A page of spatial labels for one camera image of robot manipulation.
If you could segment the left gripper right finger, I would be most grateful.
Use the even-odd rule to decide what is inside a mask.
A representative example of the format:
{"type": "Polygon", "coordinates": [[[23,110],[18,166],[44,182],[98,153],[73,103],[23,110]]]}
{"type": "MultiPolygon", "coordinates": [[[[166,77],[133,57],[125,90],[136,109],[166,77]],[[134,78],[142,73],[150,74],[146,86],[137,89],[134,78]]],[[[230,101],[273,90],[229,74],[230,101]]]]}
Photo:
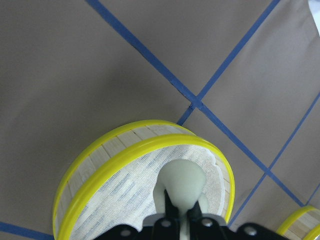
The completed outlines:
{"type": "Polygon", "coordinates": [[[287,238],[259,224],[244,223],[233,231],[223,217],[202,213],[198,202],[187,211],[191,240],[286,240],[287,238]]]}

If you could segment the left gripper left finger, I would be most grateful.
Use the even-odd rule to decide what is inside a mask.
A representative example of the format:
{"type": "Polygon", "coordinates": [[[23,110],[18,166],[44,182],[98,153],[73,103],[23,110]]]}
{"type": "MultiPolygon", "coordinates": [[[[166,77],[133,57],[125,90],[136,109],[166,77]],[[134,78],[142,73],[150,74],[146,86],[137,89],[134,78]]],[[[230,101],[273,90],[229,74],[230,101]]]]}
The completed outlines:
{"type": "Polygon", "coordinates": [[[165,212],[147,216],[138,231],[131,225],[120,224],[97,237],[98,240],[179,240],[181,224],[179,210],[164,191],[165,212]]]}

